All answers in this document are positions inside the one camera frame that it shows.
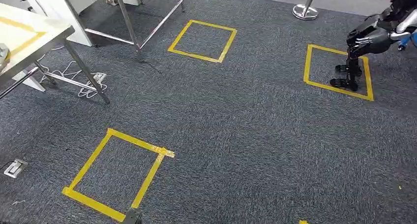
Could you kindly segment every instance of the yellow tape corner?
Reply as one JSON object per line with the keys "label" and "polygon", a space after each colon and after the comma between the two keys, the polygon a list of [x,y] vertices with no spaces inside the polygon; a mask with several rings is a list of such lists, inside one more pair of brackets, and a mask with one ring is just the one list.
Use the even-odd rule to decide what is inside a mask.
{"label": "yellow tape corner", "polygon": [[28,39],[27,41],[25,41],[24,43],[22,43],[21,45],[19,45],[17,48],[10,50],[9,54],[6,57],[6,60],[8,60],[11,56],[16,55],[18,52],[22,51],[24,48],[28,47],[30,44],[32,44],[33,42],[35,42],[37,39],[39,39],[40,37],[42,37],[44,34],[46,34],[45,32],[36,32],[32,26],[28,26],[4,17],[0,16],[0,22],[5,23],[6,25],[10,25],[13,27],[17,27],[17,28],[21,28],[24,29],[26,31],[29,32],[33,32],[36,35],[33,36],[31,39]]}
{"label": "yellow tape corner", "polygon": [[94,150],[90,158],[87,160],[87,162],[84,164],[84,166],[81,168],[81,170],[78,172],[78,174],[75,176],[74,180],[71,182],[69,187],[64,187],[62,189],[62,193],[68,197],[70,197],[73,200],[76,200],[92,209],[95,209],[96,211],[109,216],[113,218],[114,220],[118,222],[123,222],[124,218],[126,217],[125,214],[116,211],[100,202],[95,201],[92,198],[89,198],[79,192],[76,192],[74,190],[75,186],[81,181],[82,177],[85,175],[85,173],[88,171],[89,167],[92,165],[96,157],[100,154],[101,150],[104,148],[106,143],[109,141],[109,139],[115,136],[117,138],[123,139],[125,141],[128,141],[132,144],[135,144],[139,147],[148,149],[150,151],[153,151],[155,153],[158,153],[158,156],[156,157],[155,162],[153,163],[152,167],[150,168],[146,178],[144,179],[139,192],[137,193],[135,199],[133,200],[133,203],[131,205],[132,208],[138,208],[139,204],[141,203],[143,197],[145,196],[146,191],[148,190],[149,185],[151,184],[157,169],[161,165],[161,162],[165,156],[173,158],[175,156],[174,152],[169,151],[165,148],[160,148],[154,145],[151,145],[149,143],[146,143],[142,140],[139,140],[137,138],[134,138],[130,135],[121,133],[115,129],[108,128],[107,133],[104,136],[104,138],[101,140],[100,144],[97,146],[97,148]]}
{"label": "yellow tape corner", "polygon": [[[201,56],[201,55],[197,55],[197,54],[193,54],[193,53],[187,53],[187,52],[184,52],[184,51],[174,49],[175,46],[177,45],[177,43],[179,42],[179,40],[182,38],[182,36],[187,31],[187,29],[191,26],[192,23],[205,25],[205,26],[210,26],[210,27],[214,27],[214,28],[219,28],[219,29],[223,29],[223,30],[228,30],[228,31],[232,32],[232,34],[230,35],[229,39],[227,40],[226,45],[224,46],[224,49],[223,49],[223,51],[220,54],[220,57],[218,59],[208,58],[208,57],[205,57],[205,56]],[[223,62],[224,58],[226,57],[226,53],[229,51],[230,46],[232,45],[233,39],[235,39],[235,36],[236,36],[237,32],[238,31],[236,29],[233,29],[233,28],[230,28],[230,27],[214,25],[214,24],[201,22],[201,21],[196,21],[196,20],[190,20],[187,23],[187,25],[185,25],[184,29],[181,30],[181,32],[176,37],[176,39],[173,41],[171,46],[168,48],[168,52],[178,53],[178,54],[181,54],[181,55],[189,56],[189,57],[192,57],[192,58],[198,58],[198,59],[213,62],[213,63],[221,63],[221,62]]]}
{"label": "yellow tape corner", "polygon": [[353,97],[358,97],[358,98],[362,98],[365,100],[369,100],[369,101],[374,101],[374,93],[372,90],[372,81],[371,81],[371,75],[370,75],[370,71],[369,71],[369,61],[367,57],[359,57],[360,59],[363,60],[363,68],[365,71],[365,80],[366,80],[366,91],[367,91],[367,95],[361,95],[358,93],[354,93],[348,90],[343,90],[343,89],[339,89],[339,88],[335,88],[332,87],[330,85],[324,85],[324,84],[320,84],[317,82],[313,82],[309,80],[310,77],[310,65],[311,65],[311,55],[313,52],[313,48],[317,48],[320,50],[324,50],[324,51],[328,51],[328,52],[332,52],[332,53],[337,53],[337,54],[342,54],[342,55],[347,55],[346,52],[342,52],[339,50],[335,50],[335,49],[331,49],[331,48],[326,48],[326,47],[322,47],[322,46],[318,46],[318,45],[314,45],[314,44],[309,44],[307,47],[307,54],[305,57],[305,67],[304,67],[304,82],[312,85],[312,86],[316,86],[316,87],[320,87],[323,89],[327,89],[327,90],[331,90],[331,91],[335,91],[338,93],[342,93],[342,94],[346,94],[346,95],[350,95]]}

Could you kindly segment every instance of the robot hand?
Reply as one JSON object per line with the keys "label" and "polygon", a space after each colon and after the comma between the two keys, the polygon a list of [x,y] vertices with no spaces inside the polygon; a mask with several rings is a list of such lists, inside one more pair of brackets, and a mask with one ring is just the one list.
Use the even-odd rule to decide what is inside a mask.
{"label": "robot hand", "polygon": [[377,44],[382,43],[386,41],[387,39],[390,39],[390,34],[385,29],[379,29],[375,31],[373,34],[369,35],[365,38],[357,38],[355,43],[359,45],[365,45],[365,44]]}
{"label": "robot hand", "polygon": [[337,65],[336,71],[346,78],[332,79],[330,85],[336,88],[358,90],[355,79],[362,71],[359,57],[368,53],[379,54],[390,46],[417,32],[417,0],[391,0],[391,5],[381,14],[369,16],[347,37],[348,58],[346,65]]}

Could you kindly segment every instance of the yellow tape square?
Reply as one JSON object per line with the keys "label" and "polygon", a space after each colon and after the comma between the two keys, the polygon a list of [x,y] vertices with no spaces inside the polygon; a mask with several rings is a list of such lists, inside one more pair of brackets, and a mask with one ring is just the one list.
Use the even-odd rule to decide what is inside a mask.
{"label": "yellow tape square", "polygon": [[322,47],[322,46],[318,46],[318,45],[314,45],[314,44],[309,44],[308,47],[307,47],[307,55],[305,57],[305,67],[304,67],[304,82],[305,83],[307,83],[309,85],[316,86],[316,87],[320,87],[320,88],[323,88],[323,89],[327,89],[327,90],[335,91],[335,92],[338,92],[338,93],[350,95],[350,96],[353,96],[353,97],[366,99],[366,100],[369,100],[369,101],[374,100],[374,93],[372,91],[371,75],[370,75],[370,71],[369,71],[369,60],[368,60],[367,57],[364,57],[364,56],[359,57],[360,59],[363,60],[363,68],[364,68],[363,70],[365,71],[366,91],[367,91],[367,95],[361,95],[361,94],[351,92],[351,91],[348,91],[348,90],[335,88],[335,87],[332,87],[330,85],[324,85],[324,84],[320,84],[320,83],[317,83],[317,82],[310,81],[309,80],[310,64],[311,64],[311,55],[312,55],[312,52],[313,52],[313,48],[317,48],[317,49],[332,52],[332,53],[342,54],[342,55],[347,55],[348,54],[346,52],[342,52],[342,51],[339,51],[339,50],[326,48],[326,47]]}
{"label": "yellow tape square", "polygon": [[[192,23],[205,25],[205,26],[210,26],[210,27],[214,27],[214,28],[219,28],[219,29],[223,29],[223,30],[228,30],[228,31],[232,32],[232,34],[229,37],[229,40],[227,40],[226,45],[224,46],[224,49],[223,49],[223,51],[220,54],[220,57],[218,59],[208,58],[208,57],[205,57],[205,56],[192,54],[192,53],[186,53],[184,51],[174,49],[176,44],[179,42],[181,37],[184,35],[184,33],[187,31],[187,29],[191,26]],[[185,25],[184,29],[181,30],[181,32],[176,37],[176,39],[173,41],[171,46],[168,48],[168,52],[178,53],[178,54],[181,54],[181,55],[186,55],[186,56],[189,56],[189,57],[192,57],[192,58],[198,58],[198,59],[206,60],[206,61],[209,61],[209,62],[221,63],[221,62],[223,62],[223,60],[226,56],[226,53],[229,51],[230,45],[232,44],[233,39],[235,38],[237,32],[238,31],[236,29],[229,28],[229,27],[226,27],[226,26],[219,26],[219,25],[214,25],[214,24],[210,24],[210,23],[206,23],[206,22],[190,20],[187,23],[187,25]]]}
{"label": "yellow tape square", "polygon": [[153,177],[155,176],[155,173],[157,169],[159,168],[162,159],[165,156],[173,158],[175,156],[174,152],[169,151],[165,148],[160,148],[154,145],[151,145],[149,143],[146,143],[140,139],[134,138],[130,135],[124,134],[122,132],[119,132],[117,130],[114,130],[112,128],[107,129],[106,136],[101,140],[100,144],[97,146],[97,148],[94,150],[90,158],[87,160],[87,162],[84,164],[84,166],[81,168],[81,170],[78,172],[78,174],[75,176],[74,180],[71,182],[69,187],[64,187],[62,190],[62,193],[90,208],[95,209],[96,211],[99,211],[100,213],[109,216],[113,218],[116,221],[123,222],[124,218],[126,217],[125,214],[116,211],[100,202],[95,201],[92,198],[89,198],[77,191],[74,190],[75,186],[81,181],[82,177],[86,174],[94,160],[97,158],[97,156],[100,154],[101,150],[104,148],[106,143],[109,141],[110,137],[117,137],[122,140],[125,140],[127,142],[130,142],[132,144],[135,144],[139,147],[148,149],[152,152],[158,153],[158,156],[156,157],[155,162],[153,163],[152,167],[150,168],[146,178],[144,179],[139,192],[137,193],[135,199],[132,202],[131,207],[132,208],[138,208],[140,202],[142,201],[142,198],[144,197],[146,190],[148,189]]}

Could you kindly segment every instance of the carpet floor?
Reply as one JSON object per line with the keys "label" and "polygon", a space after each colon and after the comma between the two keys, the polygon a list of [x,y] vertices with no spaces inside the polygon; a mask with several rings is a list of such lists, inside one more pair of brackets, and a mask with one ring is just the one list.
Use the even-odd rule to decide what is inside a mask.
{"label": "carpet floor", "polygon": [[[138,39],[176,1],[128,5]],[[45,93],[21,85],[0,100],[0,165],[29,163],[17,179],[0,176],[1,221],[116,223],[61,193],[114,128],[176,154],[164,158],[140,204],[144,224],[416,222],[416,49],[367,56],[368,101],[303,81],[308,44],[344,51],[363,16],[320,10],[301,21],[292,4],[270,0],[185,3],[139,54],[100,37],[99,48],[72,44],[93,72],[108,74],[111,104],[79,98],[64,82],[44,82]],[[129,36],[117,6],[100,0],[81,18]],[[167,51],[189,20],[237,30],[222,63]],[[194,23],[176,49],[217,59],[230,33]],[[327,83],[343,58],[314,49],[310,80]],[[63,70],[70,61],[62,49],[42,63]],[[155,158],[111,138],[74,190],[126,213]]]}

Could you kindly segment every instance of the white table top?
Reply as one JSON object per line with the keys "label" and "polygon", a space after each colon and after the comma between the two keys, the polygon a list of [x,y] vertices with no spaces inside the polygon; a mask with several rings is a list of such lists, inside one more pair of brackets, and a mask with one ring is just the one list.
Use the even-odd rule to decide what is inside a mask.
{"label": "white table top", "polygon": [[9,48],[0,85],[74,33],[64,20],[54,20],[0,3],[0,42]]}

